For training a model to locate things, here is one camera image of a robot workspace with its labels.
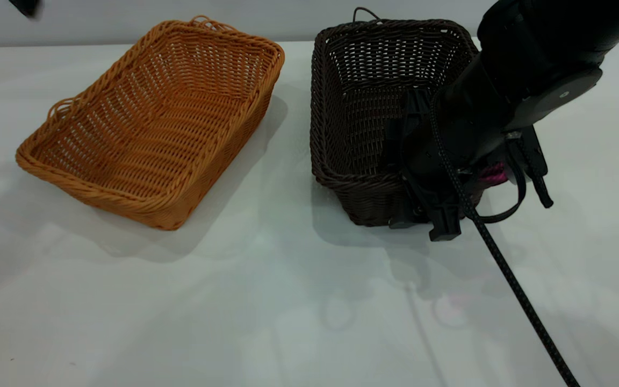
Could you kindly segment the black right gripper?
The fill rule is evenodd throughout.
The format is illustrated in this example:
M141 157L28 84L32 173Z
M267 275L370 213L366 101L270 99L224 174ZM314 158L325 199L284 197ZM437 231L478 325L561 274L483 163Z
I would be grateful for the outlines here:
M417 135L401 135L401 178L405 198L401 211L388 221L391 230L405 230L430 223L432 242L450 241L460 236L460 220L466 214L459 195L440 164L435 144L423 144Z

